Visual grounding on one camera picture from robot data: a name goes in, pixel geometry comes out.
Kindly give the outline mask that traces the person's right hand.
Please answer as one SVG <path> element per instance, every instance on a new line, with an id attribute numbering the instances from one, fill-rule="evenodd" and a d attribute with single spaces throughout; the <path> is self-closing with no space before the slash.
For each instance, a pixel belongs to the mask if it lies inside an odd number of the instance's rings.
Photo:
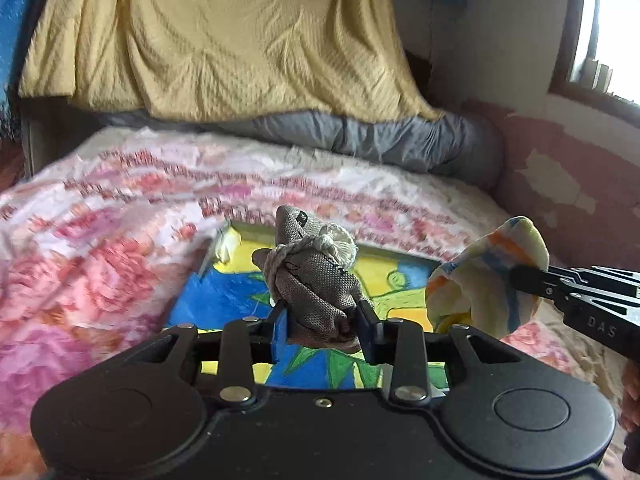
<path id="1" fill-rule="evenodd" d="M 637 363 L 627 362 L 622 385 L 624 394 L 620 402 L 620 424 L 630 434 L 640 426 L 640 370 Z"/>

